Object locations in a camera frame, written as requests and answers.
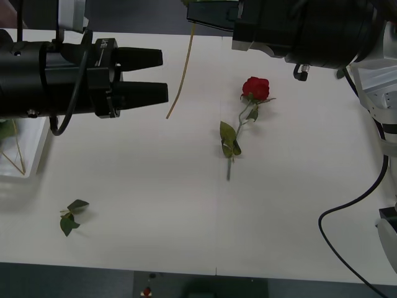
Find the table surface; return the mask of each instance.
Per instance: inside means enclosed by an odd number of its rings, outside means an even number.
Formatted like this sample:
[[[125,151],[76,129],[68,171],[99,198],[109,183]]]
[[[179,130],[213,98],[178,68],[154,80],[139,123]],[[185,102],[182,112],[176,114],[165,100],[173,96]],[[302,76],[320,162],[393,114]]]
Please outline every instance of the table surface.
[[[50,40],[53,32],[25,31]],[[188,36],[95,34],[121,47],[163,50],[164,66],[126,81],[179,87]],[[81,36],[67,33],[66,41]],[[376,179],[376,129],[345,81],[264,53],[231,50],[231,39],[196,37],[180,102],[123,111],[119,119],[74,115],[50,137],[38,175],[0,183],[0,261],[192,274],[357,282],[321,238],[318,216],[361,195]],[[243,154],[226,181],[219,123],[237,126],[241,86],[267,78],[277,100],[244,127]],[[66,238],[59,211],[90,203]],[[324,229],[340,254],[375,284],[397,284],[378,239],[378,209],[395,203],[386,179],[362,203],[332,214]]]

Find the dark floor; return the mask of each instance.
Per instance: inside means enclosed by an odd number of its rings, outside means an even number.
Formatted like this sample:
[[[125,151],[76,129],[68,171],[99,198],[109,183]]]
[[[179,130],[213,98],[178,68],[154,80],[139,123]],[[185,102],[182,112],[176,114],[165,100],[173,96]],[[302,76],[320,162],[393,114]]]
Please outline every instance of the dark floor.
[[[0,263],[1,298],[139,298],[149,273]],[[153,298],[188,298],[216,292],[217,298],[376,298],[363,284],[161,274],[150,282]],[[397,287],[379,286],[388,297]]]
[[[97,32],[190,34],[187,9],[181,0],[86,0],[89,27]],[[18,0],[10,0],[16,7]],[[24,2],[24,21],[30,29],[55,29],[56,1]],[[197,35],[231,36],[198,26]]]

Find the cable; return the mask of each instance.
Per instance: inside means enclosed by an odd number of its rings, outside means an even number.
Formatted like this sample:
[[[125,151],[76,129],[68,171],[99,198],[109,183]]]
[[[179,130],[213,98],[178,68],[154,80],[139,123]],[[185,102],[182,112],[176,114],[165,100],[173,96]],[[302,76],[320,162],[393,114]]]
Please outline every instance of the cable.
[[[343,74],[345,75],[345,78],[346,78],[347,82],[350,85],[350,88],[352,88],[354,94],[358,97],[359,93],[357,92],[357,88],[355,87],[355,84],[354,84],[352,78],[350,77],[350,74],[347,71],[346,67],[342,71],[343,71]]]
[[[58,118],[54,117],[54,116],[50,117],[50,128],[51,128],[53,135],[55,135],[55,136],[61,135],[66,130],[66,128],[68,127],[68,124],[70,122],[70,119],[72,118],[74,108],[76,107],[77,100],[79,99],[80,87],[83,82],[84,74],[86,72],[87,62],[88,62],[88,54],[89,54],[89,47],[86,48],[86,50],[84,51],[84,54],[83,54],[83,58],[81,59],[79,73],[78,73],[76,83],[74,84],[72,97],[71,97],[68,109],[66,110],[65,117],[64,117],[59,129],[58,129]]]
[[[17,42],[22,41],[22,33],[24,30],[24,19],[23,19],[24,0],[19,0],[18,11],[17,11]]]
[[[181,84],[179,85],[179,90],[178,93],[175,97],[174,102],[172,103],[172,106],[167,114],[166,119],[168,119],[171,116],[171,113],[173,112],[176,103],[178,102],[179,96],[181,95],[182,92],[182,87],[184,86],[184,82],[185,82],[185,76],[186,76],[186,71],[187,71],[187,65],[189,64],[189,58],[190,58],[190,52],[192,51],[192,44],[193,44],[193,37],[194,37],[194,30],[195,30],[195,26],[196,23],[193,23],[192,25],[192,31],[190,33],[190,42],[189,42],[189,48],[187,50],[187,55],[186,55],[186,61],[185,61],[185,68],[184,68],[184,72],[182,74],[182,79],[181,79]]]
[[[353,92],[357,95],[357,88],[355,87],[354,82],[352,81],[352,78],[350,77],[349,72],[346,70],[346,68],[343,69],[343,72],[345,74],[346,80],[347,82],[349,82],[349,85],[351,86]],[[377,125],[377,129],[379,132],[379,136],[381,139],[385,139],[385,133],[383,131],[383,127],[382,124],[379,123],[378,121],[375,121],[375,124]],[[350,206],[353,206],[354,204],[357,204],[358,202],[361,202],[362,200],[364,200],[366,197],[368,197],[374,190],[376,190],[376,188],[379,186],[379,184],[382,182],[383,178],[386,175],[387,172],[387,167],[389,164],[389,156],[387,155],[383,155],[383,163],[382,163],[382,168],[380,170],[380,174],[377,178],[377,180],[374,182],[374,184],[365,192],[363,193],[361,196],[359,196],[358,198],[354,199],[353,201],[346,203],[344,205],[341,205],[339,207],[335,207],[332,209],[327,210],[326,212],[324,212],[323,214],[320,215],[319,219],[318,219],[318,227],[320,229],[320,232],[323,236],[323,238],[325,239],[325,242],[328,244],[328,246],[330,247],[330,249],[332,250],[332,252],[337,256],[337,258],[343,263],[343,265],[345,265],[350,271],[352,271],[354,273],[354,275],[356,275],[366,286],[368,286],[371,290],[373,290],[375,293],[377,293],[380,297],[382,298],[388,298],[388,296],[386,296],[384,293],[382,293],[381,291],[379,291],[376,287],[374,287],[372,284],[370,284],[365,278],[363,278],[356,270],[354,270],[345,260],[344,258],[342,258],[342,256],[336,251],[336,249],[333,247],[333,245],[331,244],[331,242],[328,240],[328,237],[325,235],[324,230],[323,230],[323,219],[325,216],[327,216],[328,214],[331,214],[333,212],[348,208]]]

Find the robotic arm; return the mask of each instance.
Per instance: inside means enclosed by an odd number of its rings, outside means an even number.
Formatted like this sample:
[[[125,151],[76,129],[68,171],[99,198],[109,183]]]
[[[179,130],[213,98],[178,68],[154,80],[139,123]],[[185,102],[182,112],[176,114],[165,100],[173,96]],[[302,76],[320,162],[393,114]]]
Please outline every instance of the robotic arm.
[[[123,81],[125,71],[162,65],[161,50],[120,48],[114,38],[92,43],[84,10],[85,0],[59,0],[52,42],[13,42],[0,31],[0,119],[49,117],[60,135],[72,114],[114,118],[168,101],[167,84]],[[63,43],[64,29],[84,33],[81,44]],[[58,129],[59,115],[65,119]]]

